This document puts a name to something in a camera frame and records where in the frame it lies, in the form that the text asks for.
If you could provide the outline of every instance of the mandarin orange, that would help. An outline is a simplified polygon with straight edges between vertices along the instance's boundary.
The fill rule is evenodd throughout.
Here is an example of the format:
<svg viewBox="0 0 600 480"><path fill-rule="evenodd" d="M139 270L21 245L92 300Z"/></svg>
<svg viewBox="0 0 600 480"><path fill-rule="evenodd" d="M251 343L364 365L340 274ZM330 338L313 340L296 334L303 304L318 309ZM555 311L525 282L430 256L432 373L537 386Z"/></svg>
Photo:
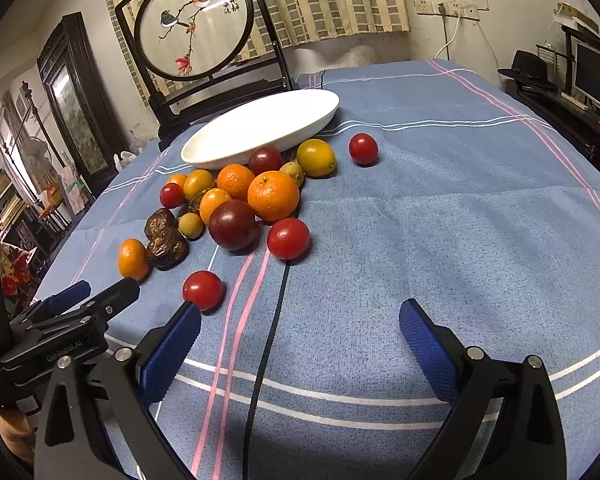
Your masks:
<svg viewBox="0 0 600 480"><path fill-rule="evenodd" d="M129 238L118 250L118 271L123 278L144 280L151 270L146 257L146 248L140 240Z"/></svg>
<svg viewBox="0 0 600 480"><path fill-rule="evenodd" d="M265 171L253 179L247 202L260 218L275 222L298 207L300 191L295 181L281 171Z"/></svg>
<svg viewBox="0 0 600 480"><path fill-rule="evenodd" d="M218 187L232 198L247 201L249 184L255 178L253 171L241 164L229 164L220 170L216 179Z"/></svg>
<svg viewBox="0 0 600 480"><path fill-rule="evenodd" d="M202 218L205 225L209 225L211 213L216 210L216 207L228 200L231 200L231 195L219 187L210 189L205 193L200 201L200 218Z"/></svg>
<svg viewBox="0 0 600 480"><path fill-rule="evenodd" d="M178 184L184 191L184 183L187 181L187 175L182 173L176 173L171 175L165 184L170 184L171 182Z"/></svg>

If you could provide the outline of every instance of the blue gripper pad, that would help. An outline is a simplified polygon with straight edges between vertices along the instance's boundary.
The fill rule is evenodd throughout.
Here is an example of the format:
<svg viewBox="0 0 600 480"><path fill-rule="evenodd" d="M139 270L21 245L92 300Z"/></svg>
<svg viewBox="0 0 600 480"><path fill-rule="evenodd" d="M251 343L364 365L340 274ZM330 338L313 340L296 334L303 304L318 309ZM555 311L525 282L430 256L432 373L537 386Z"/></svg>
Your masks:
<svg viewBox="0 0 600 480"><path fill-rule="evenodd" d="M144 361L138 375L140 399L146 408L164 398L200 334L201 323L202 316L198 308L187 303L183 304L163 329L159 329L164 330L162 338Z"/></svg>
<svg viewBox="0 0 600 480"><path fill-rule="evenodd" d="M90 294L91 287L89 283L84 280L74 283L69 288L66 288L62 292L58 292L49 298L49 305L46 308L49 317L64 314L72 306L80 303L82 300L86 300Z"/></svg>
<svg viewBox="0 0 600 480"><path fill-rule="evenodd" d="M435 325L420 306L411 303L411 300L405 301L400 307L399 320L402 336L436 397L455 406L460 398L458 370L434 334Z"/></svg>

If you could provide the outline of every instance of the white cable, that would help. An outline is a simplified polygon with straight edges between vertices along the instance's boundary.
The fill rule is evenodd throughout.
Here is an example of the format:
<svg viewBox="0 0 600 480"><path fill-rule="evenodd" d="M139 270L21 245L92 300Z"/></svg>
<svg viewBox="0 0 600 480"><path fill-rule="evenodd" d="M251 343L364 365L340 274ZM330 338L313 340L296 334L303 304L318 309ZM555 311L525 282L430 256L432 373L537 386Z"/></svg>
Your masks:
<svg viewBox="0 0 600 480"><path fill-rule="evenodd" d="M433 59L436 59L439 55L440 52L442 52L443 50L445 50L450 44L452 44L456 38L456 36L458 35L458 28L460 28L460 20L461 20L461 16L458 16L458 22L456 23L456 31L454 32L454 36L451 38L451 41L449 41L449 43L447 43L444 47L442 47L438 53L433 57Z"/></svg>
<svg viewBox="0 0 600 480"><path fill-rule="evenodd" d="M493 54L493 59L496 60L496 71L497 71L500 68L500 63L498 62L498 56L496 56L496 53L493 50L491 43L489 42L489 38L487 38L487 35L484 33L484 29L480 26L480 22L475 22L475 24L478 25L478 28L480 28L480 32L482 33L482 37L484 38L484 41L487 42L487 45L489 45L489 48L491 49L491 53ZM500 72L498 72L498 76L500 77L500 81L504 84L504 79Z"/></svg>

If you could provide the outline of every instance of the orange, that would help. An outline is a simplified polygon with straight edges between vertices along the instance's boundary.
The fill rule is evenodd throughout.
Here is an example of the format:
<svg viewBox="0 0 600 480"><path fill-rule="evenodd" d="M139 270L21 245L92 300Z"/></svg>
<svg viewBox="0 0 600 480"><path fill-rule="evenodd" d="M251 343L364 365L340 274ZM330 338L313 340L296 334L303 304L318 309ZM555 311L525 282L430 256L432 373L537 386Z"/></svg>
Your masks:
<svg viewBox="0 0 600 480"><path fill-rule="evenodd" d="M247 199L260 218L275 222L288 217L298 207L300 191L288 174L265 171L253 179Z"/></svg>
<svg viewBox="0 0 600 480"><path fill-rule="evenodd" d="M200 201L200 218L209 225L211 213L216 210L221 203L231 200L231 196L224 190L215 187L205 193Z"/></svg>
<svg viewBox="0 0 600 480"><path fill-rule="evenodd" d="M139 282L145 279L151 265L140 240L129 238L122 242L118 250L118 270L123 278L133 278Z"/></svg>
<svg viewBox="0 0 600 480"><path fill-rule="evenodd" d="M184 196L187 197L187 201L191 202L193 197L200 191L215 186L216 181L211 173L207 170L195 170L187 175L187 180L184 183L182 190L184 191Z"/></svg>
<svg viewBox="0 0 600 480"><path fill-rule="evenodd" d="M167 180L167 182L165 182L165 184L170 184L171 182L174 182L174 183L178 184L178 186L180 186L184 190L184 183L186 181L187 181L187 175L182 174L182 173L176 173L174 175L171 175L169 177L169 179Z"/></svg>
<svg viewBox="0 0 600 480"><path fill-rule="evenodd" d="M218 173L218 187L232 198L247 202L249 184L255 178L253 171L240 164L229 164Z"/></svg>

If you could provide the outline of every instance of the white plate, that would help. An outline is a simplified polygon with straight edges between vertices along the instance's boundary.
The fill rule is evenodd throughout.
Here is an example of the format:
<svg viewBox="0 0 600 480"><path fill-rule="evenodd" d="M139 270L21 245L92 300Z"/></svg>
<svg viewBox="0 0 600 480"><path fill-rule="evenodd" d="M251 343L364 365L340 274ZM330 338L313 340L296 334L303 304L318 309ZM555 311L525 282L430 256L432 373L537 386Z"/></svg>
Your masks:
<svg viewBox="0 0 600 480"><path fill-rule="evenodd" d="M331 121L339 103L337 94L318 89L256 99L205 124L182 147L180 156L203 170L247 164L260 146L283 152L313 137Z"/></svg>

